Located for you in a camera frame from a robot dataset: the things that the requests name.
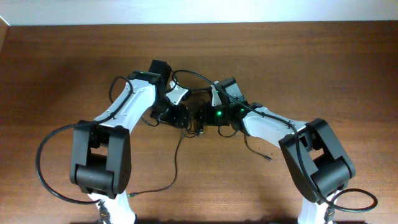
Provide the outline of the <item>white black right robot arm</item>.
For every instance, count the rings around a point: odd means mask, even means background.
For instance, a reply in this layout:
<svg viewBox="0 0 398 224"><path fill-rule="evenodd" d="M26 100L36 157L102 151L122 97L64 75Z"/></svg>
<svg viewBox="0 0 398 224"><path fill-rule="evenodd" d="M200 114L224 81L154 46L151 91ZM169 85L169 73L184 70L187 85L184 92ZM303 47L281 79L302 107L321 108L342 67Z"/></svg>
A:
<svg viewBox="0 0 398 224"><path fill-rule="evenodd" d="M260 138L277 146L303 197L297 223L333 223L335 212L342 210L336 199L347 191L356 170L324 119L294 121L258 103L208 103L195 117L200 125L232 126L245 137Z"/></svg>

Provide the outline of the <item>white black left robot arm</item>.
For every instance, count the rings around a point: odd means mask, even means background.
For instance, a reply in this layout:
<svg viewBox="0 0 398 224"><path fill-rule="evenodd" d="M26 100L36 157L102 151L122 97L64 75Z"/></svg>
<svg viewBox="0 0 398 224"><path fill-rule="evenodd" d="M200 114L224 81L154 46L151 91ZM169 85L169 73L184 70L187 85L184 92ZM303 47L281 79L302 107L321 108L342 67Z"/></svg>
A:
<svg viewBox="0 0 398 224"><path fill-rule="evenodd" d="M70 181L95 204L101 223L135 223L126 192L131 176L130 134L142 115L152 109L156 119L186 128L179 112L188 94L161 73L135 71L111 106L92 121L73 129Z"/></svg>

